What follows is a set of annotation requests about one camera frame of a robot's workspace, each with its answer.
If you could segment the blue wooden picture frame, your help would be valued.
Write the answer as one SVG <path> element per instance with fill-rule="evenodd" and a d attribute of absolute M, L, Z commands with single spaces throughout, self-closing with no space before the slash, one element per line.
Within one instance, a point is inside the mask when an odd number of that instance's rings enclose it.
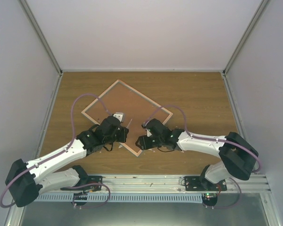
<path fill-rule="evenodd" d="M 140 156 L 142 150 L 135 145 L 135 142 L 139 136 L 146 135 L 142 124 L 161 105 L 121 80 L 116 80 L 99 97 L 110 113 L 121 112 L 125 114 L 123 126 L 127 126 L 129 121 L 133 119 L 129 127 L 126 143 L 120 143 L 118 147 L 126 148 L 136 157 Z M 98 99 L 92 101 L 82 110 L 82 114 L 94 124 L 100 124 L 108 116 Z M 166 124 L 172 116 L 171 111 L 161 108 L 155 113 L 154 118 Z"/>

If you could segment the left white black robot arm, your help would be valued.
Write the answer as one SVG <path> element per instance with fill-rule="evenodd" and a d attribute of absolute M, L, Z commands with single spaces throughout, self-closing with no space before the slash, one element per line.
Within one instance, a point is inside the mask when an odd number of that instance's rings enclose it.
<path fill-rule="evenodd" d="M 63 172 L 58 172 L 58 169 L 106 149 L 114 142 L 126 142 L 129 130 L 121 125 L 123 118 L 123 113 L 115 113 L 45 156 L 28 162 L 22 159 L 14 161 L 5 180 L 4 192 L 10 192 L 14 205 L 24 207 L 49 191 L 87 188 L 88 175 L 82 167 L 73 166 Z"/>

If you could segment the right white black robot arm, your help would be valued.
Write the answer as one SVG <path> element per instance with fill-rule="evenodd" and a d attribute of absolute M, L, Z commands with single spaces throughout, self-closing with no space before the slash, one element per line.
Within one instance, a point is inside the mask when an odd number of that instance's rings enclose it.
<path fill-rule="evenodd" d="M 188 186 L 213 191 L 230 177 L 247 181 L 258 163 L 258 152 L 239 134 L 230 132 L 227 136 L 205 136 L 185 131 L 170 130 L 157 119 L 144 126 L 147 134 L 137 138 L 136 146 L 141 150 L 165 147 L 168 151 L 196 151 L 220 159 L 220 162 L 207 165 Z"/>

